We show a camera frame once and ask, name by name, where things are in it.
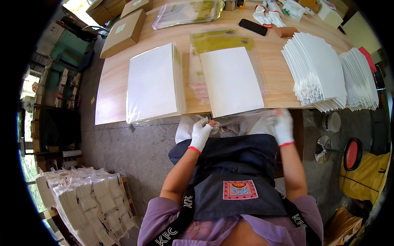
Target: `brown roll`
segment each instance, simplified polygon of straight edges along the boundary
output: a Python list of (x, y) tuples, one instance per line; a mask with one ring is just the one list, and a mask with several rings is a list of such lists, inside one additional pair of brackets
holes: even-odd
[(279, 37), (292, 37), (295, 32), (298, 30), (295, 27), (279, 27), (275, 28), (275, 32), (278, 34)]

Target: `apron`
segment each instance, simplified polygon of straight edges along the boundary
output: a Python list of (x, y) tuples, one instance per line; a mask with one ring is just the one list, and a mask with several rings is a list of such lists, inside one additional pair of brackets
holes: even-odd
[[(190, 142), (191, 139), (184, 140), (171, 149), (168, 156), (174, 165)], [(288, 216), (296, 227), (305, 227), (309, 245), (321, 245), (297, 207), (274, 189), (276, 152), (276, 140), (268, 134), (208, 138), (178, 218), (147, 245), (170, 246), (193, 220), (233, 215)]]

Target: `concrete floor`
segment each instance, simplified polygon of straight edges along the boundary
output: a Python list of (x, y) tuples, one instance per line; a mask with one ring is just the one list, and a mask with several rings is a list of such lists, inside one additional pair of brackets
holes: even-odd
[[(96, 99), (103, 59), (99, 59), (104, 41), (99, 37), (95, 44), (92, 65), (84, 72), (80, 96), (82, 103), (81, 132), (82, 155), (86, 166), (105, 168), (109, 172), (120, 172), (127, 176), (131, 196), (140, 217), (143, 217), (148, 201), (157, 197), (168, 172), (173, 165), (168, 159), (169, 150), (175, 145), (174, 137), (179, 117), (155, 120), (137, 126), (125, 122), (95, 126)], [(326, 164), (314, 160), (314, 145), (326, 134), (333, 141), (333, 148), (343, 149), (350, 137), (357, 137), (369, 149), (371, 143), (370, 114), (368, 111), (339, 111), (342, 120), (338, 133), (325, 132), (320, 128), (322, 113), (303, 110), (304, 153), (308, 193), (315, 197), (323, 222), (334, 215), (335, 209), (349, 201), (338, 187), (339, 162), (332, 155)], [(277, 189), (284, 192), (283, 179), (277, 179)], [(136, 245), (138, 229), (130, 231), (125, 245)]]

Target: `phone screen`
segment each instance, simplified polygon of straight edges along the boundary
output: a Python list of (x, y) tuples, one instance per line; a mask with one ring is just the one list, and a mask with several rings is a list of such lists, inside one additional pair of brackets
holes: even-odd
[(255, 33), (258, 33), (263, 36), (265, 36), (268, 31), (268, 29), (263, 27), (262, 25), (259, 25), (257, 23), (251, 22), (250, 20), (246, 20), (246, 19), (242, 19), (238, 25), (240, 27), (254, 31)]

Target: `person's left hand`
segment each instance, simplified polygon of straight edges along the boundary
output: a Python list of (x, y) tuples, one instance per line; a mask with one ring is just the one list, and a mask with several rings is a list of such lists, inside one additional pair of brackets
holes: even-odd
[(208, 140), (209, 133), (215, 124), (214, 120), (208, 120), (208, 117), (202, 118), (193, 125), (191, 134), (191, 143), (189, 149), (195, 150), (201, 154)]

